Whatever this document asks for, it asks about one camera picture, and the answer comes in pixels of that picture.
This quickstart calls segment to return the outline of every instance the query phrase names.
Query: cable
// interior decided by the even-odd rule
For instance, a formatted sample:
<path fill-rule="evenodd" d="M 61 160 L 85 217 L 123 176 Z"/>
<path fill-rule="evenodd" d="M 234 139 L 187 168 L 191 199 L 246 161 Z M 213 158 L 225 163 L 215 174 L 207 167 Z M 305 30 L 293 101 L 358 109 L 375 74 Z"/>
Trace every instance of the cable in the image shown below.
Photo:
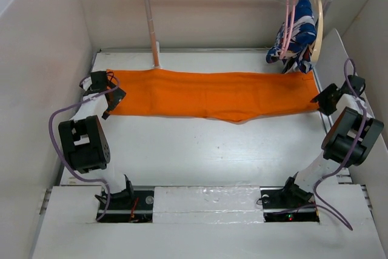
<path fill-rule="evenodd" d="M 344 64 L 344 74 L 345 74 L 345 80 L 346 80 L 346 84 L 347 86 L 349 87 L 350 91 L 352 92 L 352 95 L 357 99 L 357 105 L 358 107 L 363 111 L 363 119 L 361 120 L 361 124 L 360 124 L 360 127 L 357 131 L 357 134 L 356 134 L 356 137 L 354 138 L 353 140 L 353 143 L 352 145 L 350 146 L 350 149 L 349 151 L 347 151 L 347 154 L 345 156 L 345 158 L 343 159 L 343 162 L 341 163 L 341 165 L 339 165 L 339 167 L 337 168 L 336 171 L 330 173 L 330 174 L 327 174 L 327 175 L 324 175 L 321 179 L 319 179 L 314 187 L 313 187 L 313 193 L 314 195 L 322 202 L 324 203 L 326 206 L 322 206 L 322 205 L 319 205 L 319 204 L 307 204 L 305 206 L 301 206 L 301 207 L 297 207 L 295 209 L 287 209 L 287 210 L 283 210 L 281 212 L 276 212 L 275 214 L 278 214 L 278 215 L 281 215 L 281 214 L 286 214 L 288 212 L 294 212 L 294 211 L 297 211 L 297 210 L 300 210 L 300 209 L 305 209 L 305 208 L 310 208 L 310 207 L 320 207 L 328 212 L 330 212 L 334 217 L 336 217 L 340 222 L 342 222 L 345 227 L 347 227 L 349 230 L 353 230 L 353 227 L 352 225 L 349 223 L 349 221 L 344 217 L 343 214 L 341 214 L 341 212 L 339 212 L 335 207 L 333 207 L 331 204 L 329 204 L 326 200 L 324 200 L 319 194 L 318 194 L 318 186 L 327 178 L 329 177 L 332 177 L 332 176 L 335 176 L 337 175 L 347 164 L 348 160 L 350 159 L 350 156 L 352 156 L 353 154 L 353 151 L 355 150 L 356 148 L 356 145 L 357 145 L 357 142 L 363 132 L 363 129 L 364 129 L 364 126 L 365 126 L 365 123 L 366 123 L 366 119 L 367 119 L 367 111 L 366 111 L 366 108 L 360 103 L 360 97 L 357 95 L 357 93 L 354 91 L 351 83 L 350 83 L 350 80 L 349 80 L 349 77 L 347 75 L 347 65 L 348 63 L 351 63 L 352 67 L 353 67 L 353 75 L 356 74 L 356 66 L 354 64 L 354 61 L 353 59 L 346 59 L 345 61 L 345 64 Z"/>
<path fill-rule="evenodd" d="M 119 79 L 117 79 L 116 77 L 113 77 L 113 78 L 114 78 L 114 79 L 116 80 L 116 82 L 117 82 L 116 87 L 111 88 L 111 89 L 108 89 L 108 90 L 106 90 L 106 91 L 104 91 L 104 92 L 98 93 L 98 94 L 96 94 L 96 95 L 94 95 L 94 96 L 92 96 L 92 97 L 89 97 L 89 98 L 87 98 L 87 99 L 85 99 L 85 100 L 82 100 L 82 101 L 80 101 L 80 102 L 78 102 L 78 103 L 75 103 L 75 104 L 73 104 L 73 105 L 71 105 L 71 106 L 65 107 L 64 109 L 59 109 L 59 110 L 57 110 L 56 112 L 54 112 L 54 113 L 50 116 L 50 119 L 48 120 L 48 123 L 49 123 L 49 124 L 48 124 L 48 132 L 49 132 L 49 134 L 50 134 L 51 142 L 52 142 L 52 144 L 53 144 L 53 147 L 54 147 L 56 153 L 57 153 L 58 156 L 59 156 L 59 159 L 61 160 L 62 164 L 66 167 L 66 169 L 67 169 L 67 170 L 68 170 L 75 178 L 77 178 L 78 180 L 80 180 L 80 181 L 82 181 L 82 182 L 86 182 L 86 183 L 101 182 L 101 183 L 103 183 L 103 184 L 105 185 L 105 188 L 106 188 L 106 190 L 107 190 L 107 202 L 106 202 L 106 204 L 105 204 L 105 209 L 104 209 L 104 211 L 103 211 L 102 214 L 96 219 L 97 221 L 99 221 L 100 219 L 102 219 L 102 218 L 104 217 L 104 215 L 107 213 L 107 210 L 108 210 L 108 207 L 109 207 L 109 202 L 110 202 L 110 188 L 109 188 L 109 184 L 108 184 L 108 182 L 107 182 L 105 179 L 103 179 L 103 178 L 97 178 L 97 179 L 86 179 L 86 178 L 83 178 L 82 176 L 78 175 L 78 174 L 72 169 L 72 167 L 71 167 L 71 166 L 69 165 L 69 163 L 66 161 L 66 159 L 65 159 L 63 153 L 61 152 L 61 150 L 60 150 L 58 144 L 56 143 L 55 136 L 54 136 L 54 131 L 53 131 L 53 121 L 54 121 L 54 117 L 55 117 L 57 114 L 61 113 L 61 112 L 65 112 L 66 110 L 73 109 L 73 108 L 75 108 L 75 107 L 79 107 L 79 106 L 81 106 L 81 105 L 83 105 L 83 104 L 85 104 L 85 103 L 91 101 L 92 99 L 95 99 L 95 98 L 101 96 L 101 95 L 105 95 L 105 94 L 107 94 L 107 93 L 110 93 L 110 92 L 115 91 L 117 88 L 119 88 L 119 86 L 120 86 L 120 81 L 119 81 Z"/>

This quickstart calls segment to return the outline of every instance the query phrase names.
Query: blue patterned fabric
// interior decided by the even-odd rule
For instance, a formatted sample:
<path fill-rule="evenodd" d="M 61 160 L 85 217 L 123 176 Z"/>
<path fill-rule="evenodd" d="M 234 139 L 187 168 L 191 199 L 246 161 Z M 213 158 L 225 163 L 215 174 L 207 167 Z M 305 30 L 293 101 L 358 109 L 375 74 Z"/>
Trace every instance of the blue patterned fabric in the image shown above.
<path fill-rule="evenodd" d="M 285 68 L 284 73 L 291 69 L 299 68 L 300 71 L 308 73 L 312 69 L 310 63 L 309 45 L 316 39 L 316 27 L 311 2 L 309 0 L 299 0 L 295 7 L 293 30 L 291 41 L 285 58 L 282 60 Z M 275 45 L 268 51 L 266 61 L 273 63 L 279 61 L 281 46 L 283 44 L 284 23 L 281 26 L 275 40 Z"/>

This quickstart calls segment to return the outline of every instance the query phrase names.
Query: orange fabric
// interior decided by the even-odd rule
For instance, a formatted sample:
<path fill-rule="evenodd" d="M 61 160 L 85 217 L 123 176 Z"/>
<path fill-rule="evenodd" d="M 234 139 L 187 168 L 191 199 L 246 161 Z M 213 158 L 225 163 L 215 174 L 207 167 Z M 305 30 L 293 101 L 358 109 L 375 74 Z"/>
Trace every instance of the orange fabric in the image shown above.
<path fill-rule="evenodd" d="M 309 74 L 114 71 L 126 97 L 114 115 L 195 116 L 245 121 L 261 115 L 316 110 Z"/>

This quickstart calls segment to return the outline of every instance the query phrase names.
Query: purple cable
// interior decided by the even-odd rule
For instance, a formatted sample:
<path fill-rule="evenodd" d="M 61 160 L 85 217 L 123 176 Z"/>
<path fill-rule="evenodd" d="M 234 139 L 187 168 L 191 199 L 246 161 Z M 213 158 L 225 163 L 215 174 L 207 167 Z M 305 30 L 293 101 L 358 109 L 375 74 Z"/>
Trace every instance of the purple cable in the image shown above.
<path fill-rule="evenodd" d="M 99 97 L 99 96 L 101 96 L 101 95 L 105 95 L 105 94 L 107 94 L 107 93 L 110 93 L 110 92 L 115 91 L 117 88 L 119 88 L 119 86 L 120 86 L 120 81 L 119 81 L 119 79 L 117 79 L 117 78 L 114 77 L 114 76 L 113 76 L 113 78 L 114 78 L 114 79 L 116 80 L 116 82 L 117 82 L 116 87 L 114 87 L 114 88 L 112 88 L 112 89 L 108 89 L 108 90 L 106 90 L 106 91 L 104 91 L 104 92 L 101 92 L 101 93 L 99 93 L 99 94 L 97 94 L 97 95 L 94 95 L 93 97 L 90 97 L 90 98 L 88 98 L 88 99 L 85 99 L 85 100 L 83 100 L 83 101 L 80 101 L 80 102 L 78 102 L 78 103 L 75 103 L 75 104 L 73 104 L 73 105 L 71 105 L 71 106 L 65 107 L 64 109 L 59 109 L 59 110 L 57 110 L 56 112 L 54 112 L 54 113 L 50 116 L 50 119 L 49 119 L 49 121 L 48 121 L 48 123 L 49 123 L 49 124 L 48 124 L 48 132 L 49 132 L 49 134 L 50 134 L 51 142 L 52 142 L 52 144 L 53 144 L 53 146 L 54 146 L 54 149 L 55 149 L 56 153 L 57 153 L 58 156 L 59 156 L 59 159 L 61 160 L 62 164 L 66 167 L 66 169 L 67 169 L 67 170 L 68 170 L 75 178 L 77 178 L 78 180 L 80 180 L 80 181 L 82 181 L 82 182 L 86 182 L 86 183 L 101 182 L 101 183 L 103 183 L 103 184 L 105 185 L 105 188 L 107 189 L 107 202 L 106 202 L 106 204 L 105 204 L 105 209 L 104 209 L 104 211 L 102 212 L 102 214 L 96 219 L 97 221 L 99 221 L 100 219 L 102 219 L 102 218 L 104 217 L 104 215 L 107 213 L 107 210 L 108 210 L 108 207 L 109 207 L 109 202 L 110 202 L 110 188 L 109 188 L 109 184 L 108 184 L 108 182 L 107 182 L 105 179 L 103 179 L 103 178 L 97 178 L 97 179 L 86 179 L 86 178 L 83 178 L 83 177 L 81 177 L 80 175 L 78 175 L 78 174 L 72 169 L 72 167 L 71 167 L 71 166 L 69 165 L 69 163 L 66 161 L 66 159 L 65 159 L 63 153 L 61 152 L 61 150 L 60 150 L 58 144 L 56 143 L 55 136 L 54 136 L 54 131 L 53 131 L 53 120 L 54 120 L 54 117 L 55 117 L 57 114 L 61 113 L 61 112 L 65 112 L 66 110 L 73 109 L 74 107 L 79 107 L 79 106 L 81 106 L 81 105 L 83 105 L 83 104 L 85 104 L 85 103 L 91 101 L 91 100 L 94 99 L 94 98 L 97 98 L 97 97 Z"/>
<path fill-rule="evenodd" d="M 351 63 L 351 65 L 353 66 L 353 74 L 355 75 L 356 74 L 356 66 L 354 64 L 354 61 L 350 58 L 346 59 L 345 61 L 345 64 L 344 64 L 344 74 L 345 74 L 345 80 L 346 80 L 346 84 L 347 86 L 349 87 L 350 91 L 352 92 L 353 96 L 355 98 L 359 98 L 359 96 L 357 95 L 357 93 L 354 91 L 351 83 L 350 83 L 350 80 L 349 80 L 349 77 L 347 76 L 347 64 L 348 62 Z M 365 126 L 365 123 L 366 123 L 366 119 L 367 119 L 367 112 L 366 112 L 366 108 L 360 103 L 360 101 L 357 101 L 357 105 L 358 107 L 363 111 L 363 119 L 361 120 L 361 124 L 360 124 L 360 127 L 358 129 L 358 132 L 356 134 L 356 137 L 354 138 L 353 140 L 353 143 L 349 149 L 349 151 L 347 152 L 343 162 L 341 163 L 341 165 L 339 165 L 339 167 L 337 168 L 336 171 L 334 171 L 333 173 L 330 173 L 330 174 L 327 174 L 325 176 L 323 176 L 320 180 L 318 180 L 314 187 L 313 187 L 313 192 L 315 194 L 315 196 L 321 200 L 326 206 L 328 206 L 329 208 L 325 207 L 325 206 L 321 206 L 319 204 L 308 204 L 308 205 L 305 205 L 305 206 L 301 206 L 301 207 L 297 207 L 295 209 L 287 209 L 287 210 L 283 210 L 281 212 L 277 212 L 276 214 L 286 214 L 288 212 L 295 212 L 295 211 L 298 211 L 300 209 L 306 209 L 306 208 L 310 208 L 310 207 L 320 207 L 328 212 L 330 212 L 334 217 L 336 217 L 340 222 L 342 222 L 349 230 L 353 230 L 353 227 L 352 225 L 349 223 L 349 221 L 344 217 L 343 214 L 341 214 L 335 207 L 333 207 L 331 204 L 329 204 L 326 200 L 324 200 L 320 195 L 318 195 L 318 191 L 317 191 L 317 188 L 318 186 L 326 179 L 326 178 L 329 178 L 329 177 L 332 177 L 334 175 L 337 175 L 346 165 L 346 163 L 348 162 L 348 160 L 350 159 L 350 156 L 352 156 L 353 154 L 353 151 L 354 149 L 356 148 L 356 145 L 357 145 L 357 142 L 363 132 L 363 129 L 364 129 L 364 126 Z"/>

